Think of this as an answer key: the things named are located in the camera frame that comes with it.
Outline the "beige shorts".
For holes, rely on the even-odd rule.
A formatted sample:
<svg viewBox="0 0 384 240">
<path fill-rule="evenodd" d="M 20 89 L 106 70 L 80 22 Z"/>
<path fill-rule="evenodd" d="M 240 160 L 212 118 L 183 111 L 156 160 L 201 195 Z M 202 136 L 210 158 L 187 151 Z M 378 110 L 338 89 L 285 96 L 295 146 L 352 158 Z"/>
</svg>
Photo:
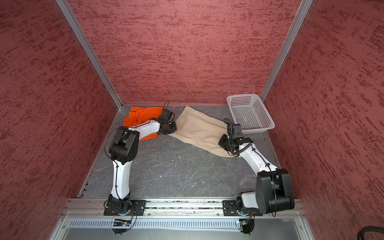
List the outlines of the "beige shorts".
<svg viewBox="0 0 384 240">
<path fill-rule="evenodd" d="M 171 137 L 216 156 L 231 157 L 226 150 L 219 146 L 220 138 L 227 134 L 227 124 L 223 121 L 186 106 L 177 118 L 176 126 L 177 130 L 170 134 Z"/>
</svg>

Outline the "orange shorts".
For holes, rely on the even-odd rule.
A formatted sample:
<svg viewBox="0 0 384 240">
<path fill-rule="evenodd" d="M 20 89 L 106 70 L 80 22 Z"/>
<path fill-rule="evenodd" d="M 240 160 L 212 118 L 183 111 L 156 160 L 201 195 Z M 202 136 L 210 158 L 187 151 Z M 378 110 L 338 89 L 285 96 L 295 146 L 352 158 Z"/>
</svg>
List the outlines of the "orange shorts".
<svg viewBox="0 0 384 240">
<path fill-rule="evenodd" d="M 158 118 L 163 111 L 163 107 L 131 107 L 129 115 L 124 118 L 125 127 L 134 127 L 148 122 L 152 118 Z"/>
</svg>

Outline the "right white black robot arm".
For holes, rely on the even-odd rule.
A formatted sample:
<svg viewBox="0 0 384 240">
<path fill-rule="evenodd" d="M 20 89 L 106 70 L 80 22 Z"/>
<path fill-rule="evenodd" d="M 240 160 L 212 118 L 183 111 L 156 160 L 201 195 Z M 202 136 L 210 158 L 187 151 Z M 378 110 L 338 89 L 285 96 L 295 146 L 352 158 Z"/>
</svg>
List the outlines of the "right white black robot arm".
<svg viewBox="0 0 384 240">
<path fill-rule="evenodd" d="M 227 133 L 222 135 L 219 146 L 230 156 L 244 159 L 257 176 L 256 189 L 240 193 L 236 199 L 239 215 L 251 216 L 255 210 L 272 214 L 295 208 L 292 181 L 286 169 L 280 169 L 257 149 L 255 143 L 245 137 L 240 124 L 224 119 Z"/>
</svg>

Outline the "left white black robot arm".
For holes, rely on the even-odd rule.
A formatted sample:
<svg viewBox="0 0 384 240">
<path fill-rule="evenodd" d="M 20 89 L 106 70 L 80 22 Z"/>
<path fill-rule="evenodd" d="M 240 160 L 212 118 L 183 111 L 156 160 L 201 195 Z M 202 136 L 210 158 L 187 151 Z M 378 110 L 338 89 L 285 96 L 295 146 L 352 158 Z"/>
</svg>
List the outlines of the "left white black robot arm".
<svg viewBox="0 0 384 240">
<path fill-rule="evenodd" d="M 169 135 L 177 130 L 175 114 L 162 107 L 133 107 L 124 125 L 116 128 L 107 157 L 114 165 L 113 188 L 108 197 L 107 209 L 125 216 L 132 214 L 129 178 L 131 165 L 139 150 L 141 140 Z"/>
</svg>

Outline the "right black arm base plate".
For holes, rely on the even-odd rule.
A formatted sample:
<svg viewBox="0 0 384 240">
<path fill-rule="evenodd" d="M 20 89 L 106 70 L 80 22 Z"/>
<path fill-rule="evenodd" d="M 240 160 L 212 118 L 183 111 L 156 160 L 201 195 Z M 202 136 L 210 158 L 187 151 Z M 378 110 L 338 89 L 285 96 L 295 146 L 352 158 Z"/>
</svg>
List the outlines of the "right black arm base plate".
<svg viewBox="0 0 384 240">
<path fill-rule="evenodd" d="M 256 216 L 261 217 L 263 214 L 257 208 L 246 208 L 242 203 L 235 200 L 224 200 L 222 201 L 224 216 L 241 216 L 250 217 Z"/>
</svg>

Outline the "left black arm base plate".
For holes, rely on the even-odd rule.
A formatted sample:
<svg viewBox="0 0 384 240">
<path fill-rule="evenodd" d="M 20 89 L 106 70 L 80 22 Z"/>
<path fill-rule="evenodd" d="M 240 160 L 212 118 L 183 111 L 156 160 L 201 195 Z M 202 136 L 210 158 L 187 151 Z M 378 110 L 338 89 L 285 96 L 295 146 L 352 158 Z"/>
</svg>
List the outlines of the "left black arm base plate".
<svg viewBox="0 0 384 240">
<path fill-rule="evenodd" d="M 146 200 L 108 200 L 104 216 L 142 216 L 146 207 Z"/>
</svg>

